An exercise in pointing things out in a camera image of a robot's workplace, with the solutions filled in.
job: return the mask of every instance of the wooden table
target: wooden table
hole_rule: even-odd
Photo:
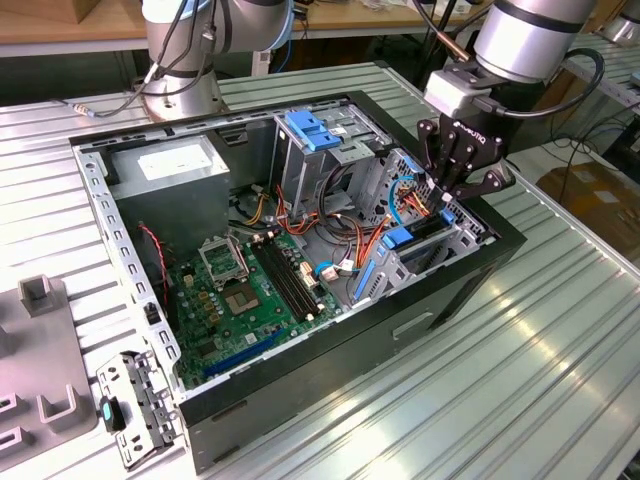
[[[460,18],[454,17],[451,24],[460,21]],[[394,7],[375,12],[358,0],[346,4],[312,4],[308,23],[308,38],[399,35],[426,31],[420,15],[410,8]],[[303,34],[302,23],[296,21],[292,38],[300,39]],[[146,30],[138,0],[102,0],[78,25],[0,12],[0,57],[146,48]]]

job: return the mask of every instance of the cardboard box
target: cardboard box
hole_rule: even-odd
[[[100,0],[0,0],[0,10],[58,20],[80,23]]]
[[[565,168],[542,177],[537,186],[558,200]],[[571,168],[562,206],[631,262],[640,259],[640,188],[598,162]]]

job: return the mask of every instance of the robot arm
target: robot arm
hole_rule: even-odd
[[[472,105],[490,111],[488,102],[477,98],[486,99],[496,87],[549,79],[594,5],[595,0],[497,0],[478,35],[476,58],[432,73],[425,100],[449,117],[462,118],[477,111]],[[501,114],[498,105],[495,111]]]
[[[465,61],[431,74],[425,100],[442,116],[439,125],[419,122],[418,133],[425,169],[442,192],[438,201],[492,193],[515,183],[501,163],[507,153],[507,139],[495,135],[495,128],[494,135],[487,135],[482,121],[465,124],[463,118],[492,117],[495,126],[496,116],[504,117],[500,122],[506,129],[506,119],[541,118],[561,112],[597,88],[604,74],[602,56],[588,49],[567,54],[594,4],[595,0],[496,0],[477,38],[476,58],[467,60],[458,55]],[[548,80],[563,59],[575,55],[591,57],[597,73],[585,91],[569,102],[536,112],[517,112],[492,97],[499,87]],[[480,168],[486,169],[484,179],[466,183]]]
[[[144,89],[149,113],[169,120],[221,110],[212,55],[282,46],[292,7],[293,0],[144,0],[149,56],[162,72]]]

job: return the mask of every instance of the motherboard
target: motherboard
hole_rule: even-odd
[[[246,235],[230,236],[217,241],[221,248],[205,244],[204,253],[201,249],[201,255],[168,269],[175,302],[172,328],[182,350],[177,368],[186,388],[342,313],[327,289],[303,273],[300,267],[306,262],[289,234],[266,240],[252,243]],[[274,265],[274,258],[286,264]],[[228,276],[224,283],[215,280],[231,271],[240,276]],[[304,305],[305,299],[312,304]]]

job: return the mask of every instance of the red cable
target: red cable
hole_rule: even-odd
[[[153,234],[153,232],[147,227],[145,227],[144,225],[138,225],[138,227],[140,227],[140,229],[142,229],[147,235],[151,237],[151,240],[153,240],[153,243],[156,246],[156,250],[158,251],[158,255],[160,256],[160,265],[162,266],[162,284],[164,286],[164,306],[166,308],[168,303],[167,299],[169,296],[169,284],[167,283],[167,267],[164,263],[164,255],[162,254],[160,242],[158,241],[158,238]]]

